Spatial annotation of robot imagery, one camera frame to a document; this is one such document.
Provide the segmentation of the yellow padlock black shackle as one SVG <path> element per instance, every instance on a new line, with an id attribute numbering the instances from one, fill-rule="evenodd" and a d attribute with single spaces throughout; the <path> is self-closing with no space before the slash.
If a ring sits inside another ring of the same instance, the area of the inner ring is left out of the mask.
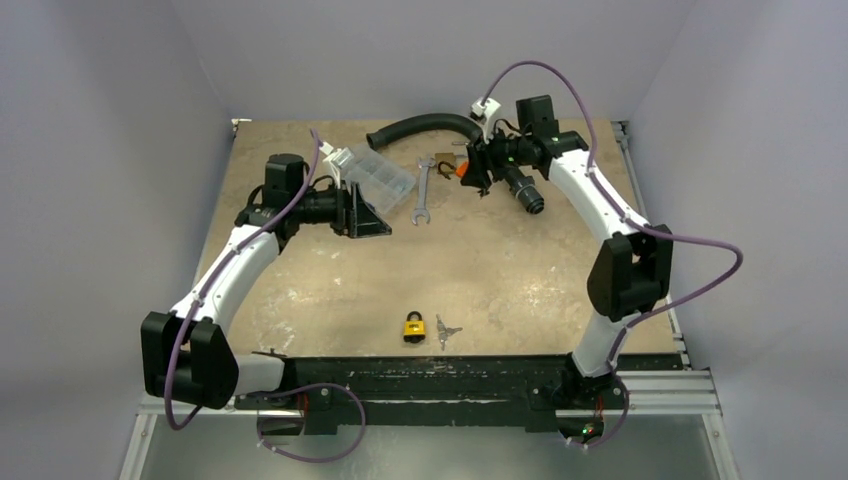
<path id="1" fill-rule="evenodd" d="M 405 343 L 417 344 L 426 339 L 426 324 L 419 311 L 410 311 L 403 324 L 403 340 Z"/>

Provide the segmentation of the silver keys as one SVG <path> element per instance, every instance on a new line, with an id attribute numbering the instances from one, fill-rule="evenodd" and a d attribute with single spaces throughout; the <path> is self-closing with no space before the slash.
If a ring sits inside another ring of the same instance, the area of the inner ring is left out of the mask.
<path id="1" fill-rule="evenodd" d="M 448 339 L 464 330 L 463 327 L 449 327 L 445 324 L 440 314 L 436 315 L 436 327 L 437 327 L 437 337 L 440 345 L 440 349 L 444 351 L 446 349 L 446 344 Z"/>

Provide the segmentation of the orange black padlock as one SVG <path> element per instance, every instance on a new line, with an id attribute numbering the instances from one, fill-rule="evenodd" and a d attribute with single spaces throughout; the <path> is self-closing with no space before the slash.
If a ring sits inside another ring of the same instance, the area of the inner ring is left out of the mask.
<path id="1" fill-rule="evenodd" d="M 458 168 L 458 175 L 457 175 L 457 176 L 455 176 L 455 177 L 453 177 L 453 178 L 451 178 L 451 179 L 459 179 L 459 180 L 461 180 L 461 179 L 464 177 L 464 175 L 466 174 L 467 169 L 468 169 L 468 161 L 467 161 L 467 159 L 465 158 L 464 160 L 462 160 L 462 162 L 461 162 L 461 164 L 460 164 L 460 166 L 459 166 L 459 168 Z"/>

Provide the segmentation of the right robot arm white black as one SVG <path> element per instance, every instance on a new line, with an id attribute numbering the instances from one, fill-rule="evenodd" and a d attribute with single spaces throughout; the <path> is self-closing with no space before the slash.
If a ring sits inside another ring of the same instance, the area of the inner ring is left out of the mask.
<path id="1" fill-rule="evenodd" d="M 567 355 L 558 386 L 551 396 L 584 407 L 614 380 L 617 357 L 640 315 L 651 312 L 669 290 L 673 243 L 660 226 L 661 238 L 633 227 L 641 220 L 589 163 L 589 144 L 576 131 L 564 131 L 549 96 L 517 101 L 518 126 L 500 128 L 500 104 L 478 99 L 470 117 L 481 134 L 467 146 L 461 183 L 486 195 L 497 181 L 530 214 L 544 208 L 534 181 L 521 172 L 529 166 L 557 187 L 576 209 L 599 244 L 587 278 L 592 314 L 577 347 Z"/>

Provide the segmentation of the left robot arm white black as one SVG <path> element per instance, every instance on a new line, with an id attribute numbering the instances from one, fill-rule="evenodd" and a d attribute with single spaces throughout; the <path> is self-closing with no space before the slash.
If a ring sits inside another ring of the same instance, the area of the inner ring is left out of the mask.
<path id="1" fill-rule="evenodd" d="M 145 390 L 163 399 L 167 410 L 177 402 L 221 409 L 232 397 L 255 392 L 275 409 L 297 399 L 298 382 L 284 373 L 282 355 L 234 353 L 227 334 L 235 314 L 301 226 L 324 224 L 351 239 L 392 232 L 357 183 L 319 189 L 314 172 L 299 155 L 270 156 L 263 184 L 237 214 L 208 270 L 169 310 L 142 321 Z"/>

